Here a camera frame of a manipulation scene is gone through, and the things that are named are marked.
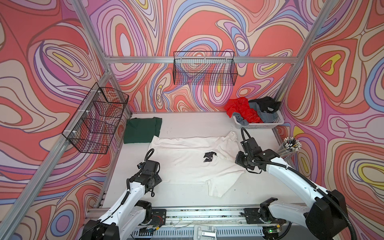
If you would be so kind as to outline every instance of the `gray garment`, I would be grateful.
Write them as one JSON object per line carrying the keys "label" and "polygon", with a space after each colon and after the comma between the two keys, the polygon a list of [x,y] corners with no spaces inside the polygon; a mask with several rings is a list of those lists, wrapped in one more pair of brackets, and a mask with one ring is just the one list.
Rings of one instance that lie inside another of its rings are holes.
{"label": "gray garment", "polygon": [[249,125],[248,121],[245,120],[245,119],[240,115],[240,113],[232,113],[232,116],[234,116],[234,117],[236,118],[236,121],[237,121],[238,123],[240,123],[241,125],[243,125],[243,126],[247,126],[247,125]]}
{"label": "gray garment", "polygon": [[253,108],[264,123],[271,123],[277,118],[277,113],[265,113],[260,110],[260,106],[257,103],[249,103],[249,107]]}

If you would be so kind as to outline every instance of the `white plastic basket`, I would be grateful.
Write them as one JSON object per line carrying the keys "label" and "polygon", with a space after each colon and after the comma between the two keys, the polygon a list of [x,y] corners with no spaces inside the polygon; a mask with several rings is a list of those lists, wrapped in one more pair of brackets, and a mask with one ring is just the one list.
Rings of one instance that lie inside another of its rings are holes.
{"label": "white plastic basket", "polygon": [[284,123],[284,118],[283,118],[282,114],[280,113],[280,110],[277,110],[276,113],[277,113],[277,118],[273,122],[271,122],[271,123],[250,123],[247,126],[243,126],[240,123],[238,123],[236,121],[236,118],[234,118],[233,116],[232,116],[232,118],[234,119],[235,126],[238,129],[240,129],[242,127],[243,128],[248,128],[248,129],[255,129],[255,128],[264,128],[264,129],[266,129],[266,128],[274,128],[277,125],[281,125],[281,124]]}

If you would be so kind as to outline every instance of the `white t-shirt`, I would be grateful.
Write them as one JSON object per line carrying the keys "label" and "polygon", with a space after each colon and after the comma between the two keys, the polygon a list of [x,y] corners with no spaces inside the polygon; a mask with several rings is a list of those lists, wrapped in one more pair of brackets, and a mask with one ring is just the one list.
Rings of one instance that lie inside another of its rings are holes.
{"label": "white t-shirt", "polygon": [[[239,152],[237,137],[229,132],[222,137],[153,137],[150,160],[160,163],[162,183],[208,183],[209,195],[222,197],[245,169],[235,164]],[[206,152],[215,152],[211,162],[204,162]]]}

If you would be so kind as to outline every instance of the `bundle of pens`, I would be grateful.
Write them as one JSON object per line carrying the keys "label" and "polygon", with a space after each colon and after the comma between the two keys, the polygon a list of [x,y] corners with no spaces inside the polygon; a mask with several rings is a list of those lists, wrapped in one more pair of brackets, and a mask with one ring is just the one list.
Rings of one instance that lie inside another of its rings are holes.
{"label": "bundle of pens", "polygon": [[299,151],[300,149],[301,143],[298,140],[296,140],[294,137],[286,137],[276,153],[279,154],[280,157],[284,158],[296,151]]}

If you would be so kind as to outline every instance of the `robotic arm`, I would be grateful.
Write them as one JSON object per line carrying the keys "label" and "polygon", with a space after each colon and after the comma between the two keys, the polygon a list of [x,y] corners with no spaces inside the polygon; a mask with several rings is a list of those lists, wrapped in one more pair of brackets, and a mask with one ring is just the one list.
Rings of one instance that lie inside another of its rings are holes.
{"label": "robotic arm", "polygon": [[[152,205],[140,200],[144,194],[151,192],[161,182],[160,164],[148,160],[154,149],[150,149],[142,163],[137,167],[138,173],[127,179],[127,189],[116,203],[97,221],[90,220],[83,229],[82,240],[120,240],[127,239],[139,224],[147,224],[152,219]],[[158,217],[159,228],[164,221]]]}
{"label": "robotic arm", "polygon": [[[271,222],[281,218],[308,228],[320,240],[330,240],[341,230],[348,227],[351,239],[357,239],[355,230],[348,218],[344,196],[337,190],[332,192],[312,182],[297,170],[290,167],[277,153],[271,149],[262,151],[253,137],[241,128],[244,152],[236,156],[236,164],[248,172],[259,174],[266,171],[294,191],[306,204],[287,204],[270,198],[260,204],[258,217],[262,222]],[[253,172],[255,167],[260,172]]]}

